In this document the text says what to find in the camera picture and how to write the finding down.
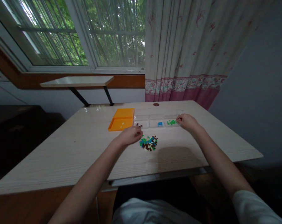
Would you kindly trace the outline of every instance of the dark furniture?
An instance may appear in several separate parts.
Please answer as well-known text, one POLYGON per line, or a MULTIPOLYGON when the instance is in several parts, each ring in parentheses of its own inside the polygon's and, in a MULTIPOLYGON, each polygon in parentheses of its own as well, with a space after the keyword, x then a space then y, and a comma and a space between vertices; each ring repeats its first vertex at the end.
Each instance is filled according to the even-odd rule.
POLYGON ((61 122, 36 105, 0 105, 0 175, 7 174, 61 122))

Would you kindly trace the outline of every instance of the orange tray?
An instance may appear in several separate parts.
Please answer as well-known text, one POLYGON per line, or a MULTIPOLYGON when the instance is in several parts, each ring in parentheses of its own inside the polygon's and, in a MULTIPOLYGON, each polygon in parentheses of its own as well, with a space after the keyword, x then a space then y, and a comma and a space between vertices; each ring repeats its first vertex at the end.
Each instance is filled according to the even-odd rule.
POLYGON ((131 127, 134 120, 134 108, 117 109, 108 131, 122 131, 125 128, 131 127))

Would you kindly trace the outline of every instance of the curtain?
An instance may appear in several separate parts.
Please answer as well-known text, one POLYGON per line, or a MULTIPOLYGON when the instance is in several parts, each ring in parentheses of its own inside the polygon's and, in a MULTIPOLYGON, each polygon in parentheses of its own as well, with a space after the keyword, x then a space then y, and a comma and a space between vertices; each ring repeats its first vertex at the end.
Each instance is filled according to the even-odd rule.
POLYGON ((208 109, 272 0, 147 0, 145 101, 208 109))

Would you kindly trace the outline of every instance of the wall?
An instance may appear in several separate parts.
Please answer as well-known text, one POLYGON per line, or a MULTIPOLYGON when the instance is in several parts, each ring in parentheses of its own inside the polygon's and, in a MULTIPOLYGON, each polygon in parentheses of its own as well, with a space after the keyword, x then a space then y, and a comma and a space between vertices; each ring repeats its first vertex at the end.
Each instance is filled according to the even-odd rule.
MULTIPOLYGON (((0 105, 40 105, 46 112, 60 113, 64 119, 76 113, 83 103, 70 90, 20 90, 0 73, 0 105)), ((91 104, 109 103, 104 89, 79 90, 91 104)), ((114 103, 144 102, 144 89, 109 89, 114 103)))
POLYGON ((209 111, 263 153, 247 165, 282 165, 282 0, 263 19, 209 111))

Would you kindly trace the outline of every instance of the window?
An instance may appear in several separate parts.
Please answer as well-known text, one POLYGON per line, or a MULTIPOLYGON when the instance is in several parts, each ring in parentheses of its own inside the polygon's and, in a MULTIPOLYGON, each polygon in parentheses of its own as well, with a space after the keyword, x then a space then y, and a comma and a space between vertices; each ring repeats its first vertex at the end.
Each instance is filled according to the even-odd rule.
POLYGON ((0 46, 22 72, 144 74, 145 0, 0 0, 0 46))

